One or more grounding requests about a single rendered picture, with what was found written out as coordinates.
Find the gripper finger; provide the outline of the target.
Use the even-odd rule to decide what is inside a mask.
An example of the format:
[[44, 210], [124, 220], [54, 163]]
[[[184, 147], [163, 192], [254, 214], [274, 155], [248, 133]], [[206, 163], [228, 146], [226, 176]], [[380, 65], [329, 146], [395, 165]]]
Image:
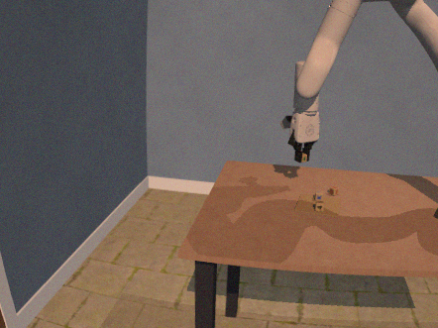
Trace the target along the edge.
[[301, 163], [302, 162], [302, 144], [299, 144], [298, 142], [295, 141], [294, 139], [294, 129], [292, 131], [292, 134], [289, 138], [288, 144], [293, 146], [293, 148], [295, 149], [295, 156], [294, 156], [294, 160]]
[[[315, 142], [317, 142], [317, 141], [315, 141]], [[302, 152], [304, 154], [307, 154], [307, 162], [309, 161], [310, 150], [312, 149], [312, 146], [314, 145], [315, 142], [304, 143], [304, 148], [302, 149]]]

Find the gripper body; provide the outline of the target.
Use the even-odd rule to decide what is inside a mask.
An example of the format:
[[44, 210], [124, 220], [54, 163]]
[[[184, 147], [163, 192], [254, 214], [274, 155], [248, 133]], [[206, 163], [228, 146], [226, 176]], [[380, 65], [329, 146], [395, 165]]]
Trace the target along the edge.
[[[295, 122], [297, 123], [295, 124]], [[289, 137], [293, 129], [294, 139], [299, 144], [317, 141], [319, 139], [318, 112], [300, 112], [294, 109], [290, 123]]]

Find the tan flat mat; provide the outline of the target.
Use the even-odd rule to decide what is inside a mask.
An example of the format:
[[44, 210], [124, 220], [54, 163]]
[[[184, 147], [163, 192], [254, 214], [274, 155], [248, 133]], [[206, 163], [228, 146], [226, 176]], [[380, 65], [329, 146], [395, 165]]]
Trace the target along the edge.
[[294, 211], [331, 216], [331, 217], [339, 217], [341, 199], [323, 196], [323, 201], [324, 201], [324, 210], [315, 211], [315, 204], [316, 204], [315, 195], [301, 193]]

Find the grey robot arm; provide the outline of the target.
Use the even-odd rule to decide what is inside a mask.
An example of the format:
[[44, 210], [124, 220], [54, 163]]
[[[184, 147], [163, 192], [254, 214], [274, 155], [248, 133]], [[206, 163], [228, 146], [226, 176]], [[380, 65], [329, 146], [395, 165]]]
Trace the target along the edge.
[[297, 111], [318, 110], [319, 90], [333, 66], [361, 4], [376, 1], [390, 2], [423, 45], [438, 71], [438, 16], [423, 0], [332, 0], [306, 61], [298, 61], [295, 64], [297, 80], [294, 82], [293, 108]]

